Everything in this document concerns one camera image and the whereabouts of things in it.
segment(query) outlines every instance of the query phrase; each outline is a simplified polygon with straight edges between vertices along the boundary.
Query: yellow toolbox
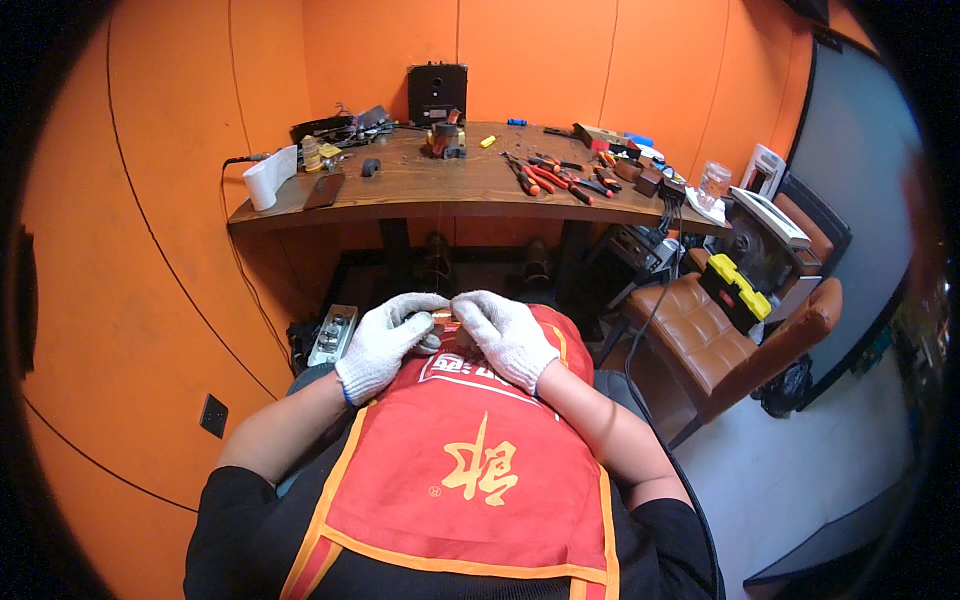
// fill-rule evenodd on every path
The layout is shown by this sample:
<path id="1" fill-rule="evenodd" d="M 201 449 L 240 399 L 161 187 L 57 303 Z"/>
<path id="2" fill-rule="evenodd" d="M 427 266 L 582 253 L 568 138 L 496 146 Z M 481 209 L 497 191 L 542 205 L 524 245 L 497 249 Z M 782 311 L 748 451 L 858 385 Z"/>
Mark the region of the yellow toolbox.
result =
<path id="1" fill-rule="evenodd" d="M 726 254 L 714 254 L 708 259 L 700 285 L 744 335 L 770 314 L 770 302 L 754 290 Z"/>

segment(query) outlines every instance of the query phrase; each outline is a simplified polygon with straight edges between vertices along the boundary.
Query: brown leather chair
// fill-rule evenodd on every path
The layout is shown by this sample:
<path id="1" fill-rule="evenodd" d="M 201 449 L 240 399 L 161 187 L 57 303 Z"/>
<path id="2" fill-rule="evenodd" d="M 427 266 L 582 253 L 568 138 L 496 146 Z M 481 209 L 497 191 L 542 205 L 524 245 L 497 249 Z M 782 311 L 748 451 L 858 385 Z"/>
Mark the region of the brown leather chair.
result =
<path id="1" fill-rule="evenodd" d="M 671 447 L 826 338 L 843 306 L 840 280 L 827 279 L 758 347 L 733 327 L 700 286 L 699 278 L 700 274 L 691 273 L 673 281 L 645 332 L 652 350 L 697 411 Z M 643 326 L 662 292 L 662 286 L 634 291 L 624 304 L 623 315 L 634 326 Z"/>

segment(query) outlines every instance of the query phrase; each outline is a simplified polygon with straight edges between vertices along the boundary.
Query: black shirt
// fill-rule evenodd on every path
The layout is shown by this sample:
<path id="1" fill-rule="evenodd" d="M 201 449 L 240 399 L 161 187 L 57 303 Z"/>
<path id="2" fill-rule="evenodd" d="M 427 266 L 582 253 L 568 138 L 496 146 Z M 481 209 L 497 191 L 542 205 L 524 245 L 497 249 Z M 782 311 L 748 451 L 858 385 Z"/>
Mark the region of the black shirt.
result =
<path id="1" fill-rule="evenodd" d="M 186 555 L 187 600 L 277 598 L 347 434 L 276 497 L 256 473 L 214 470 L 201 494 L 197 528 Z M 673 498 L 628 513 L 611 485 L 620 597 L 708 598 L 712 578 L 700 521 Z M 569 578 L 517 580 L 416 571 L 346 548 L 311 598 L 569 598 Z"/>

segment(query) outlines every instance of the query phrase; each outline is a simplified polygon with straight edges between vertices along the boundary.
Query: gray wall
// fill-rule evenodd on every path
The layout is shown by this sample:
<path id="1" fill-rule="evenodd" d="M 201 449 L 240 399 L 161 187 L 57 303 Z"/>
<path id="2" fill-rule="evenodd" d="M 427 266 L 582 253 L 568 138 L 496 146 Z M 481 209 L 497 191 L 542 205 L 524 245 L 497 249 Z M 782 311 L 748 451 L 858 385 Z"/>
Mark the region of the gray wall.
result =
<path id="1" fill-rule="evenodd" d="M 850 226 L 853 240 L 833 276 L 843 314 L 810 352 L 819 381 L 859 341 L 893 296 L 912 252 L 900 190 L 920 136 L 893 77 L 844 46 L 818 45 L 809 109 L 789 165 Z"/>

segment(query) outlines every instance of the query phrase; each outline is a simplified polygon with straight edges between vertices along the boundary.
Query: person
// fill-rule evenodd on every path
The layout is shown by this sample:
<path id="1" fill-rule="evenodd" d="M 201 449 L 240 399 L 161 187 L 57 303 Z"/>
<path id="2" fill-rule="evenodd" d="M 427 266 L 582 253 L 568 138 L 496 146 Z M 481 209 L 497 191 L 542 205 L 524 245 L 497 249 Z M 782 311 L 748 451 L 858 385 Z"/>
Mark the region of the person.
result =
<path id="1" fill-rule="evenodd" d="M 434 322 L 443 308 L 473 350 Z M 387 300 L 333 371 L 229 436 L 186 598 L 708 597 L 684 485 L 593 377 L 572 322 L 542 304 Z"/>

